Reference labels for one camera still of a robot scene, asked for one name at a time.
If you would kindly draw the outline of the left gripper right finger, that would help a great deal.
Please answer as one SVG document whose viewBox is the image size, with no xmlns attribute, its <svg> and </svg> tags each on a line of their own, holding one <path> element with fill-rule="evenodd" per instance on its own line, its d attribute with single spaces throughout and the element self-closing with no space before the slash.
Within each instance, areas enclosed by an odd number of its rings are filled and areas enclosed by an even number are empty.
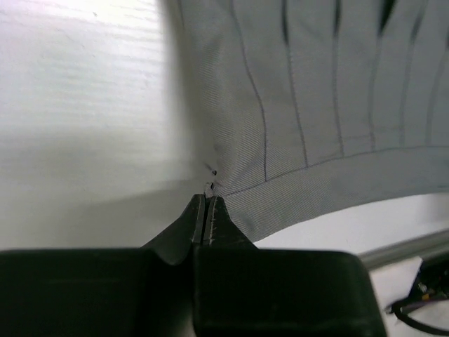
<svg viewBox="0 0 449 337">
<path fill-rule="evenodd" d="M 194 249 L 197 336 L 385 336 L 361 260 L 342 251 L 257 248 L 225 203 L 208 204 Z"/>
</svg>

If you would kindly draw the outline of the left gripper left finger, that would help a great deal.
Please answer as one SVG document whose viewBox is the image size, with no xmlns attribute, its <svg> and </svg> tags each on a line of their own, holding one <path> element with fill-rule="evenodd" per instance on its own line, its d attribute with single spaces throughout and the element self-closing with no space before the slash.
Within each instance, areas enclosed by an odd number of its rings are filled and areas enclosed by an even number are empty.
<svg viewBox="0 0 449 337">
<path fill-rule="evenodd" d="M 140 248 L 1 253 L 2 336 L 193 336 L 192 246 L 206 199 Z"/>
</svg>

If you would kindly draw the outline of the grey pleated skirt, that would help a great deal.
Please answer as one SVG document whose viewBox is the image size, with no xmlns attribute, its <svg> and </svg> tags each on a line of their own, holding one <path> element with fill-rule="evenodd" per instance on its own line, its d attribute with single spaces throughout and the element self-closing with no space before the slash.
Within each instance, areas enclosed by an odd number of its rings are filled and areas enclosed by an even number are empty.
<svg viewBox="0 0 449 337">
<path fill-rule="evenodd" d="M 448 190 L 447 1 L 174 1 L 213 138 L 209 194 L 252 241 Z"/>
</svg>

